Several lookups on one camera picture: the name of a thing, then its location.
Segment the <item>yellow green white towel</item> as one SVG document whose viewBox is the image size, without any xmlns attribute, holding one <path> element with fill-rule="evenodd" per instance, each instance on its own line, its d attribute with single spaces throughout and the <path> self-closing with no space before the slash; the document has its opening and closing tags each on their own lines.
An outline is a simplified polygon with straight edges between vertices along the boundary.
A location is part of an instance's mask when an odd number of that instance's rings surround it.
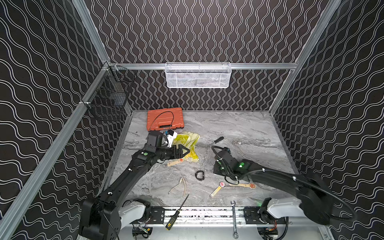
<svg viewBox="0 0 384 240">
<path fill-rule="evenodd" d="M 199 134 L 184 131 L 180 134 L 177 134 L 176 138 L 173 140 L 172 145 L 178 146 L 179 144 L 181 144 L 190 150 L 190 153 L 183 158 L 185 161 L 198 162 L 199 156 L 195 151 L 195 147 L 199 139 Z"/>
</svg>

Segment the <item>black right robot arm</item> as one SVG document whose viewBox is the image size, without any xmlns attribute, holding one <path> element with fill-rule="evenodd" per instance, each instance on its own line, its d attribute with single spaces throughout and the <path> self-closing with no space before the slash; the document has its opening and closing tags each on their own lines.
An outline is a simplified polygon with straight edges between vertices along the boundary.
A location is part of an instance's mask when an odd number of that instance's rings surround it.
<svg viewBox="0 0 384 240">
<path fill-rule="evenodd" d="M 238 161 L 226 147 L 212 146 L 215 154 L 214 174 L 230 179 L 230 183 L 240 181 L 260 183 L 284 191 L 297 200 L 298 207 L 305 217 L 320 224 L 329 225 L 331 220 L 353 222 L 357 214 L 353 208 L 336 196 L 320 178 L 307 178 L 264 167 L 251 160 Z M 333 215 L 334 203 L 338 201 L 350 212 L 350 217 Z"/>
</svg>

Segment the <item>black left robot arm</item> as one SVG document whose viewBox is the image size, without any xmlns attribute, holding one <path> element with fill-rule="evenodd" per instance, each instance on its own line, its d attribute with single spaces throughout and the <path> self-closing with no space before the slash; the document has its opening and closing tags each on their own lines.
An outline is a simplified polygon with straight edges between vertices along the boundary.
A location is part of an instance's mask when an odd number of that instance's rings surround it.
<svg viewBox="0 0 384 240">
<path fill-rule="evenodd" d="M 158 161 L 182 159 L 190 149 L 179 144 L 163 145 L 164 134 L 151 131 L 144 147 L 132 155 L 128 167 L 96 197 L 83 202 L 79 235 L 90 240 L 114 240 L 122 228 L 119 210 L 128 193 Z"/>
</svg>

